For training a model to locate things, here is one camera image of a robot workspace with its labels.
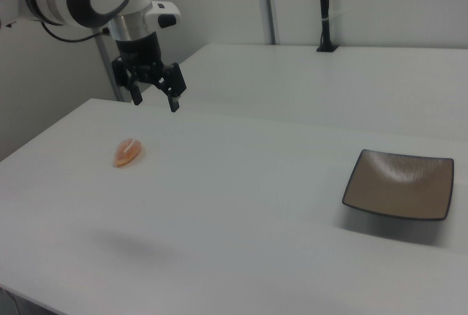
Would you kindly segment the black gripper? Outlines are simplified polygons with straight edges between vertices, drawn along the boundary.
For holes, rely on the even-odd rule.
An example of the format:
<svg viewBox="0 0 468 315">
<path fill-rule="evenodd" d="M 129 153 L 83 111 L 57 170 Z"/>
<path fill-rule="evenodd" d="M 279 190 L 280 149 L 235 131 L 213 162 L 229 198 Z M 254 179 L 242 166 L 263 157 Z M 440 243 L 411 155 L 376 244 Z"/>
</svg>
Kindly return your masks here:
<svg viewBox="0 0 468 315">
<path fill-rule="evenodd" d="M 166 96 L 172 113 L 180 105 L 179 99 L 186 90 L 181 68 L 177 63 L 164 65 L 156 32 L 132 41 L 116 41 L 119 55 L 111 62 L 117 86 L 125 88 L 134 105 L 142 101 L 137 82 L 154 84 Z"/>
</svg>

